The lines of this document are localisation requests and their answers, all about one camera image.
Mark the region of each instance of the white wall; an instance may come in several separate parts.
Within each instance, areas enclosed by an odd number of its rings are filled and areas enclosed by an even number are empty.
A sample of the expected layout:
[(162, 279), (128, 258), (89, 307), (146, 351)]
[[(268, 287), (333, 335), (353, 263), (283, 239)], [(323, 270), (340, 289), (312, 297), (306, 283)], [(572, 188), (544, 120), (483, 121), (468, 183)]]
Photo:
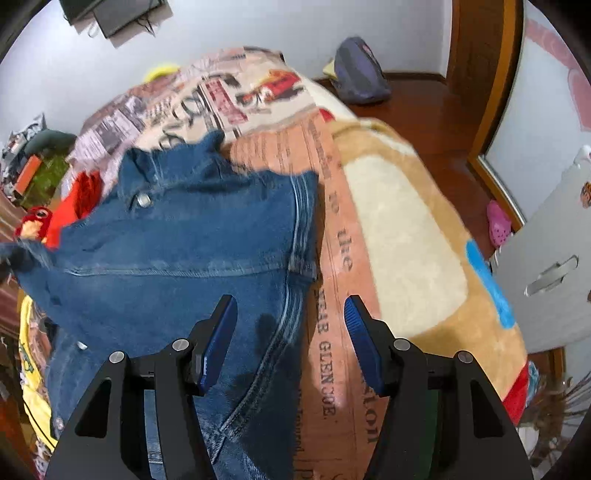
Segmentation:
[(445, 75), (450, 0), (168, 1), (173, 16), (155, 37), (142, 32), (117, 48), (100, 31), (95, 38), (88, 28), (77, 32), (59, 1), (51, 1), (0, 63), (0, 142), (39, 112), (50, 128), (77, 133), (85, 118), (140, 83), (150, 68), (188, 64), (221, 47), (281, 50), (290, 66), (320, 77), (339, 43), (358, 34), (384, 70)]
[(452, 43), (452, 12), (453, 0), (441, 0), (443, 10), (443, 31), (441, 32), (441, 60), (439, 73), (447, 77), (447, 64), (449, 62), (449, 49)]

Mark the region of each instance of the dried plant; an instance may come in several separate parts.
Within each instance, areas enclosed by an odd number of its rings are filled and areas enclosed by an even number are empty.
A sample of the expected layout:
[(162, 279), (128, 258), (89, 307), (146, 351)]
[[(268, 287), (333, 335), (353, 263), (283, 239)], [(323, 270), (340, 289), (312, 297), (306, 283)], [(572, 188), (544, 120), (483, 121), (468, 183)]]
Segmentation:
[(570, 380), (557, 385), (546, 383), (524, 411), (519, 424), (533, 426), (540, 433), (530, 457), (532, 467), (546, 459), (553, 465), (571, 440), (563, 437), (563, 426), (578, 427), (587, 413), (586, 406), (591, 400), (591, 372), (572, 388), (569, 388)]

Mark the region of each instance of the bed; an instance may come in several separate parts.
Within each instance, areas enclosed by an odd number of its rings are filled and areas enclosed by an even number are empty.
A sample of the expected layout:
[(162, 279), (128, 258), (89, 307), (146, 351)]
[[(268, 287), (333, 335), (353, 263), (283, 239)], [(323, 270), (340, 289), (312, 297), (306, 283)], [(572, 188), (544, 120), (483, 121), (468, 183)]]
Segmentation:
[[(386, 403), (365, 384), (342, 319), (349, 294), (425, 352), (473, 353), (514, 420), (520, 415), (524, 387), (512, 387), (527, 358), (511, 308), (413, 146), (388, 125), (358, 119), (273, 51), (223, 50), (114, 99), (85, 122), (62, 195), (77, 173), (96, 169), (107, 194), (130, 146), (173, 147), (215, 127), (226, 131), (236, 168), (312, 166), (324, 187), (324, 281), (307, 305), (297, 475), (362, 478), (384, 418)], [(38, 337), (24, 339), (30, 351), (40, 350)], [(322, 342), (330, 345), (330, 392)]]

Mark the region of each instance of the wooden baseboard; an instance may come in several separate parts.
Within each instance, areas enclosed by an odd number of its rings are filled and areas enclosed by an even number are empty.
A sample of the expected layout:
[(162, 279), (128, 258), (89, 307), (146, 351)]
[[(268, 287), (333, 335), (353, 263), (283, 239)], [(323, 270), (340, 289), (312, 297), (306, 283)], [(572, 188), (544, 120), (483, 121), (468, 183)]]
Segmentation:
[[(384, 72), (384, 77), (387, 80), (431, 80), (440, 83), (446, 83), (446, 78), (440, 73), (429, 73), (429, 72)], [(322, 77), (318, 79), (312, 79), (316, 83), (319, 83), (324, 88), (332, 87), (330, 79), (328, 77)]]

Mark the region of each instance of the beige patch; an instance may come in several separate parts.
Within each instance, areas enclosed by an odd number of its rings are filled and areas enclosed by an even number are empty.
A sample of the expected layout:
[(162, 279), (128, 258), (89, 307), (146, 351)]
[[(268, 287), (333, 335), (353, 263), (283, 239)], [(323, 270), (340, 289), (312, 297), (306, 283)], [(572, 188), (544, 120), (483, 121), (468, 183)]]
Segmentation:
[(404, 173), (380, 155), (344, 167), (367, 244), (382, 319), (410, 338), (467, 298), (460, 260)]

